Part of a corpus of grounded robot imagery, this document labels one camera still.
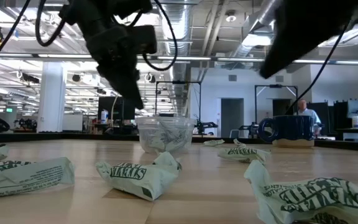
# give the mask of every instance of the table surface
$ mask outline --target table surface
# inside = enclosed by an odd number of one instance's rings
[[[249,183],[243,178],[248,164],[227,161],[217,149],[201,144],[181,157],[183,171],[156,201],[148,202],[111,189],[94,163],[150,164],[154,154],[138,142],[56,140],[9,143],[9,160],[42,161],[65,156],[75,165],[75,185],[0,198],[0,223],[182,224],[261,223]],[[340,177],[358,185],[358,151],[342,149],[271,149],[266,167],[276,181]]]

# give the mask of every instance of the person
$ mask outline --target person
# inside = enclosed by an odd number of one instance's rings
[[[314,110],[307,108],[306,100],[304,99],[298,101],[298,114],[300,116],[311,116],[314,120],[314,135],[320,134],[321,128],[319,124],[321,124],[321,120]]]

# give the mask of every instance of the door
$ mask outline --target door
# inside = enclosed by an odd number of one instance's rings
[[[231,130],[238,130],[244,124],[244,99],[221,100],[221,137],[229,138]],[[239,132],[234,131],[233,138]]]
[[[290,106],[290,99],[273,99],[273,116],[285,115]]]

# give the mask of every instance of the black monitor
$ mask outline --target black monitor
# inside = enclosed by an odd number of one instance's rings
[[[111,108],[115,99],[115,96],[99,97],[98,119],[101,119],[103,110],[108,112],[108,118],[111,119]],[[114,105],[113,113],[115,120],[135,119],[135,106],[130,101],[118,97]]]

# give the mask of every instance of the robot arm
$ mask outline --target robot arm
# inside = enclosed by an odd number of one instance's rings
[[[358,0],[284,0],[275,18],[277,35],[260,69],[264,78],[339,35],[350,20],[358,23]]]

